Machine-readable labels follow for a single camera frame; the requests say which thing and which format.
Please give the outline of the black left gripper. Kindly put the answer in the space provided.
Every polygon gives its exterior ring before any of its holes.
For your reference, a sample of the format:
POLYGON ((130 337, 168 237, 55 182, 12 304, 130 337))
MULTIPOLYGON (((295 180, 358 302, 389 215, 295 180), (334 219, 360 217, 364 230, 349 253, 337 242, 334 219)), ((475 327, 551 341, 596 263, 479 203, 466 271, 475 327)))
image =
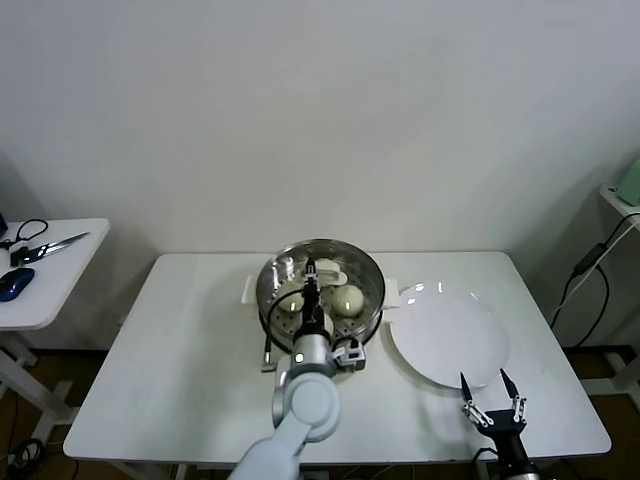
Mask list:
POLYGON ((324 330, 324 311, 320 305, 316 262, 311 257, 307 259, 305 264, 304 282, 300 330, 304 333, 321 333, 324 330))

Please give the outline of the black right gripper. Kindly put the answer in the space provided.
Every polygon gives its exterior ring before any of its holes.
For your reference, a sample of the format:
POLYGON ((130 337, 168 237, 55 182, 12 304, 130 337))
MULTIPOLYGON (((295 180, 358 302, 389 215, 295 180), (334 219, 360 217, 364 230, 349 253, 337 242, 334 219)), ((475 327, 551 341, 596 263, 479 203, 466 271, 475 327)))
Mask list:
POLYGON ((482 411, 473 400, 464 374, 460 373, 462 411, 474 426, 482 427, 482 434, 493 442, 502 463, 524 465, 528 462, 528 456, 520 434, 525 428, 527 399, 520 395, 515 382, 504 369, 500 369, 500 375, 511 400, 510 410, 482 411))

